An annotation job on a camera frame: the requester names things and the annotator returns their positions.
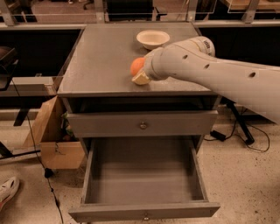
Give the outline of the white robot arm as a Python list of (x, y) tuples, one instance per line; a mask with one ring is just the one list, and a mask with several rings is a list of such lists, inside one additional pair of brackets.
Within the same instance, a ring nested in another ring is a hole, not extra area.
[(172, 77), (193, 82), (279, 124), (280, 67), (214, 55), (214, 44), (202, 36), (159, 47), (132, 62), (132, 81), (146, 85)]

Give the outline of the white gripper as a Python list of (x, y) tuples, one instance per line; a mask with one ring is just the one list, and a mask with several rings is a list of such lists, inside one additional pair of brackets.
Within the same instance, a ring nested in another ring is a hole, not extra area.
[(162, 71), (160, 56), (164, 48), (156, 48), (147, 53), (144, 58), (143, 70), (132, 78), (132, 81), (137, 85), (147, 85), (152, 81), (163, 81), (168, 78), (168, 75)]

